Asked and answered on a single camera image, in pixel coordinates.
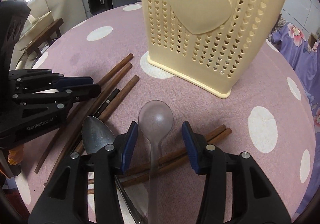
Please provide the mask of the person's left hand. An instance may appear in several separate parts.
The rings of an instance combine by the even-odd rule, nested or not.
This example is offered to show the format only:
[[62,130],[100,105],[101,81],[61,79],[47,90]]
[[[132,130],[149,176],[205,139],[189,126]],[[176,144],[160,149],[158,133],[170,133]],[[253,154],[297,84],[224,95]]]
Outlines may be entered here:
[[24,145],[17,146],[9,151],[8,163],[10,165],[16,165],[22,162],[24,155]]

